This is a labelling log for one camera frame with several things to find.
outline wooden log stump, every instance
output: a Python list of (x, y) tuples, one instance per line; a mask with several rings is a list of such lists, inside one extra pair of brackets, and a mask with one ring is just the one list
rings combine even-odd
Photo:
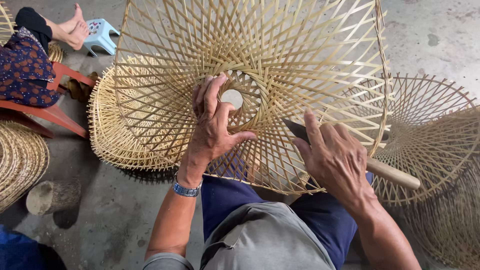
[(74, 207), (80, 200), (81, 185), (78, 180), (68, 182), (43, 181), (27, 196), (27, 209), (41, 216)]

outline white plastic stool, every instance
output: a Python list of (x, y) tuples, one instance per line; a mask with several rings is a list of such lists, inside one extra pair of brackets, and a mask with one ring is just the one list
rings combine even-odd
[(92, 51), (93, 45), (100, 46), (110, 55), (114, 55), (117, 45), (110, 39), (110, 31), (117, 35), (120, 35), (120, 33), (104, 19), (89, 20), (86, 23), (90, 33), (84, 41), (84, 46), (93, 54), (93, 57), (96, 57), (96, 54)]

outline navy blue pants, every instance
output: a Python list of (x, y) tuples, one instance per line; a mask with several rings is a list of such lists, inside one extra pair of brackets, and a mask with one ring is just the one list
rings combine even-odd
[[(372, 183), (372, 174), (367, 174)], [(204, 239), (235, 209), (249, 203), (267, 202), (247, 184), (213, 176), (204, 176), (202, 184)], [(303, 194), (290, 207), (317, 236), (328, 252), (335, 268), (345, 262), (348, 247), (357, 231), (357, 224), (343, 206), (329, 193)]]

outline blue cloth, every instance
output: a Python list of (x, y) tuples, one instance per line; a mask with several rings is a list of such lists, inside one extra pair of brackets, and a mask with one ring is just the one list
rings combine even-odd
[[(231, 166), (236, 166), (236, 159)], [(372, 183), (372, 173), (367, 173)], [(247, 184), (213, 176), (204, 176), (202, 184), (202, 211), (204, 217), (204, 239), (234, 210), (248, 203), (267, 202)], [(329, 193), (303, 194), (290, 207), (317, 236), (327, 250), (336, 269), (345, 262), (350, 242), (357, 231), (357, 224), (343, 206)]]
[(38, 243), (0, 224), (0, 270), (46, 270)]

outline red plastic chair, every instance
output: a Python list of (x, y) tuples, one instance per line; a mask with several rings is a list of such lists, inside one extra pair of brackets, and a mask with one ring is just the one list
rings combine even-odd
[[(58, 62), (53, 62), (53, 70), (57, 73), (57, 76), (53, 80), (53, 83), (48, 83), (47, 84), (47, 89), (48, 90), (55, 90), (60, 93), (65, 93), (63, 89), (59, 87), (60, 85), (60, 80), (63, 75), (70, 76), (74, 79), (76, 79), (79, 82), (85, 83), (89, 86), (94, 86), (95, 82), (92, 81), (91, 79), (83, 76), (77, 71), (74, 71)], [(47, 121), (53, 122), (55, 124), (61, 125), (67, 129), (70, 129), (71, 131), (77, 133), (78, 135), (82, 136), (83, 138), (88, 138), (88, 132), (82, 128), (79, 124), (77, 124), (75, 121), (73, 121), (70, 117), (68, 117), (57, 104), (54, 104), (50, 107), (47, 108), (38, 108), (38, 107), (32, 107), (32, 106), (26, 106), (26, 105), (21, 105), (17, 104), (11, 101), (0, 101), (0, 108), (6, 108), (6, 109), (12, 109), (12, 110), (17, 110), (21, 112), (21, 114), (24, 113), (30, 113), (34, 116), (43, 118)], [(38, 127), (38, 123), (36, 125), (34, 123), (29, 123), (29, 121), (25, 121), (22, 123), (28, 127), (32, 127), (33, 130), (38, 130), (41, 131), (41, 128)], [(52, 133), (47, 133), (47, 132), (40, 132), (41, 134), (52, 138)]]

